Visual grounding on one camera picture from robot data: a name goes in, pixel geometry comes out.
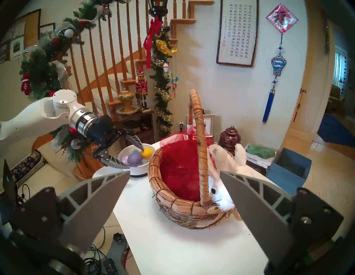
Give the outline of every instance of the stuffed bunny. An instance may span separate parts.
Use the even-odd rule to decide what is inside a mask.
[[[214,159],[216,168],[213,165],[211,156]],[[243,170],[247,170],[246,152],[241,144],[235,146],[235,157],[233,158],[225,149],[218,144],[212,144],[207,151],[208,161],[208,186],[209,197],[211,201],[218,204],[223,211],[228,211],[234,208],[234,203],[220,179],[220,171],[228,171],[243,174]]]

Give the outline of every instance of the blue tassel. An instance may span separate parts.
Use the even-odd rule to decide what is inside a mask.
[[[271,90],[269,93],[269,99],[267,100],[267,104],[266,104],[266,108],[265,108],[265,113],[264,113],[264,117],[263,117],[263,124],[266,124],[267,119],[269,117],[269,113],[271,110],[272,101],[274,100],[274,96],[275,96],[275,90]]]

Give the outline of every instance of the red tissue paper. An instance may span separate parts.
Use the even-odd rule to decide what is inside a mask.
[[[178,132],[160,142],[163,151],[160,173],[164,183],[179,198],[200,201],[196,133]]]

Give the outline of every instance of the blue box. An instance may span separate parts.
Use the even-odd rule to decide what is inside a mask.
[[[268,167],[265,176],[283,190],[295,195],[297,188],[305,183],[311,164],[310,159],[283,148]]]

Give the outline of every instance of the basket handle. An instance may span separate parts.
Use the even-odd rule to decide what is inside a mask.
[[[207,165],[207,142],[205,136],[205,124],[202,115],[200,97],[196,89],[190,90],[188,124],[192,125],[192,115],[196,121],[196,139],[198,153],[198,171],[200,174],[200,198],[201,205],[208,207],[211,204],[208,189],[208,165]]]

